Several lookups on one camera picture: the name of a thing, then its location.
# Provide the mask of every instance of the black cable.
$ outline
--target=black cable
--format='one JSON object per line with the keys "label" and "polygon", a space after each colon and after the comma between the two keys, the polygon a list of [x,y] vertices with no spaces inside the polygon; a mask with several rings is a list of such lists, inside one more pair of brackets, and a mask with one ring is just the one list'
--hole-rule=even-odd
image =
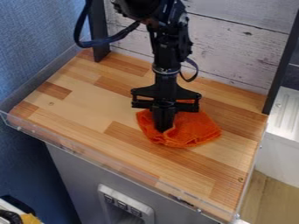
{"label": "black cable", "polygon": [[135,30],[140,24],[139,21],[135,21],[133,24],[131,24],[127,28],[119,31],[118,33],[116,33],[115,35],[113,35],[111,37],[81,42],[80,34],[81,34],[84,22],[87,19],[87,15],[88,15],[88,12],[90,11],[92,4],[93,4],[93,0],[87,0],[87,3],[85,4],[83,11],[81,12],[81,14],[78,18],[78,21],[76,23],[76,26],[75,26],[75,29],[73,32],[73,39],[74,39],[75,43],[82,48],[88,48],[88,47],[93,47],[93,46],[103,46],[105,44],[109,44],[109,43],[118,41],[120,39],[124,39],[129,33],[131,33],[133,30]]}
{"label": "black cable", "polygon": [[182,79],[184,81],[186,81],[186,82],[192,82],[192,81],[194,81],[198,77],[199,67],[198,67],[198,64],[196,64],[195,61],[192,60],[192,59],[186,59],[186,62],[189,63],[190,65],[192,65],[193,67],[195,67],[196,73],[190,79],[186,79],[183,76],[182,72],[179,72],[179,75],[182,77]]}
{"label": "black cable", "polygon": [[23,224],[21,217],[17,213],[0,209],[0,217],[9,221],[10,224]]}

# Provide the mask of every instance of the blue fabric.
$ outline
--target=blue fabric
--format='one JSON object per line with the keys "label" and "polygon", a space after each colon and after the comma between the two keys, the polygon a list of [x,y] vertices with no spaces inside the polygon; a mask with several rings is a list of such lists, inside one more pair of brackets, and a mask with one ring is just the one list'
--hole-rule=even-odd
{"label": "blue fabric", "polygon": [[[84,3],[0,1],[0,101],[73,45]],[[0,122],[0,195],[5,194],[31,206],[44,223],[79,223],[45,145]]]}

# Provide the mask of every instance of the wooden wall panel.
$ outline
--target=wooden wall panel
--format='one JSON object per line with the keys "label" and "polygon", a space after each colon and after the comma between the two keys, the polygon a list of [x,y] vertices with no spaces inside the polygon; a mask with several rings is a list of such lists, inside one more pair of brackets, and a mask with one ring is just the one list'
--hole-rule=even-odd
{"label": "wooden wall panel", "polygon": [[[290,4],[295,5],[288,1],[283,3],[283,7]],[[230,0],[231,3],[224,2],[235,5],[233,0]],[[191,0],[186,5],[190,6],[189,11],[195,11],[197,9],[195,6],[198,4],[200,2],[195,3]],[[257,7],[257,3],[243,2],[243,4],[244,8],[252,12],[254,7]],[[111,3],[107,3],[106,8],[110,34],[116,33],[132,23],[132,20],[114,13]],[[232,7],[230,12],[233,14],[234,10],[234,7]],[[253,27],[253,24],[240,24],[195,14],[189,16],[191,18],[191,39],[195,43],[191,58],[197,61],[201,76],[260,94],[268,92],[288,39],[288,34],[261,29],[262,25]],[[280,19],[278,16],[276,20],[276,23],[279,24]],[[112,46],[117,52],[144,60],[152,60],[150,38],[144,26],[140,26],[137,31],[129,34],[125,39],[113,43]]]}
{"label": "wooden wall panel", "polygon": [[183,0],[190,13],[289,33],[298,0]]}

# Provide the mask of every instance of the wooden board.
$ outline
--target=wooden board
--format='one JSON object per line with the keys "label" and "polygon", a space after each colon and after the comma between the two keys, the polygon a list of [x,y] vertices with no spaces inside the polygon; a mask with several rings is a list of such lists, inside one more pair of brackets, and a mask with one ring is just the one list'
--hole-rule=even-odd
{"label": "wooden board", "polygon": [[[104,2],[111,20],[115,11],[109,0]],[[195,16],[283,33],[290,32],[299,7],[297,0],[183,0],[183,3]]]}
{"label": "wooden board", "polygon": [[[132,23],[131,19],[115,14],[113,9],[108,11],[110,34]],[[287,34],[210,17],[192,14],[189,17],[191,40],[195,44],[190,57],[198,63],[201,76],[260,94],[268,92]],[[150,37],[144,25],[112,46],[127,55],[152,56]]]}
{"label": "wooden board", "polygon": [[[265,127],[267,117],[260,112],[265,96],[213,80],[180,81],[204,96],[201,107],[223,135],[199,147],[172,149],[152,144],[136,123],[137,109],[130,107],[129,90],[153,80],[148,62],[112,52],[98,64],[84,51],[10,113],[34,123],[38,137],[229,221]],[[32,129],[17,119],[10,122]]]}

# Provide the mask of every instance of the yellow object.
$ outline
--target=yellow object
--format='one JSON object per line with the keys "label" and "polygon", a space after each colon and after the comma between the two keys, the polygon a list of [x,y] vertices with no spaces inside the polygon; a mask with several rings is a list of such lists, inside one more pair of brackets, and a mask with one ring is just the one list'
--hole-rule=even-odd
{"label": "yellow object", "polygon": [[24,224],[41,224],[41,221],[31,213],[22,214],[21,219]]}

